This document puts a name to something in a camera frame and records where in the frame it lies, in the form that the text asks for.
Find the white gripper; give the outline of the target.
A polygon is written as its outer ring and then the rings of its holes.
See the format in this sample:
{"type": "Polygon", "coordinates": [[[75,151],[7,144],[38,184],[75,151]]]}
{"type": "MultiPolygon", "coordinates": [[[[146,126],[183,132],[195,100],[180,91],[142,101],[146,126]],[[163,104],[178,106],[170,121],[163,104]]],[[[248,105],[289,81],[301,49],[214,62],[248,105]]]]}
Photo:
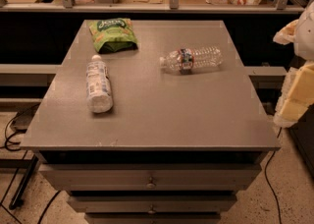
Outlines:
{"type": "MultiPolygon", "coordinates": [[[[294,54],[305,60],[314,60],[314,2],[298,20],[288,23],[273,37],[273,41],[287,45],[293,42],[294,54]]],[[[284,79],[278,99],[274,123],[289,128],[314,104],[314,62],[306,62],[296,69],[291,67],[284,79]]]]}

